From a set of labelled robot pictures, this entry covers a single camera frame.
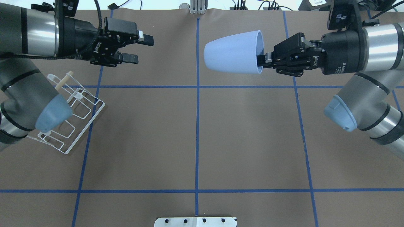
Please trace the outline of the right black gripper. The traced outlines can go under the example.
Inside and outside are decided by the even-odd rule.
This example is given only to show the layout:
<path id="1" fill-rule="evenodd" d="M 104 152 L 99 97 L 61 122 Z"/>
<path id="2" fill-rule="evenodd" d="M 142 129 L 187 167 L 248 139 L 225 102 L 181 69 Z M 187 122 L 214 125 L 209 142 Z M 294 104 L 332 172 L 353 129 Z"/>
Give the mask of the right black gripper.
<path id="1" fill-rule="evenodd" d="M 304 70 L 321 68 L 325 63 L 325 50 L 316 42 L 306 40 L 299 32 L 274 46 L 272 53 L 257 56 L 257 66 L 273 68 L 277 73 L 300 77 Z"/>

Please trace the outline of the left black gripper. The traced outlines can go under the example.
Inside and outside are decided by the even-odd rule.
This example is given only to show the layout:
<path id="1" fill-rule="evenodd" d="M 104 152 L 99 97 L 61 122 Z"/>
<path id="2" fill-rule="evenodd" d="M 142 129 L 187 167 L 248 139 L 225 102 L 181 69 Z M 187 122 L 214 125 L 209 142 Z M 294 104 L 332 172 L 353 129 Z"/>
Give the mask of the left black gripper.
<path id="1" fill-rule="evenodd" d="M 119 48 L 134 44 L 154 46 L 153 36 L 139 31 L 137 23 L 116 18 L 105 18 L 105 27 L 98 36 L 90 59 L 90 64 L 116 67 L 122 63 L 138 64 L 136 54 L 121 53 Z"/>

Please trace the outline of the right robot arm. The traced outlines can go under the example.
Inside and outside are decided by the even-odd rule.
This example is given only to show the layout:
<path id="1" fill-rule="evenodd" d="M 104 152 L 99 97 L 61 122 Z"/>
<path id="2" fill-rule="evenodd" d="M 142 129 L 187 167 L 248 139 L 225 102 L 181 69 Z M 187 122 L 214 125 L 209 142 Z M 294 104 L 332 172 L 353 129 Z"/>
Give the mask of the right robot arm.
<path id="1" fill-rule="evenodd" d="M 403 81 L 403 23 L 362 20 L 355 0 L 334 0 L 320 40 L 301 32 L 257 55 L 257 65 L 300 77 L 320 68 L 324 75 L 353 73 L 324 114 L 345 131 L 355 129 L 403 159 L 403 112 L 385 98 Z"/>

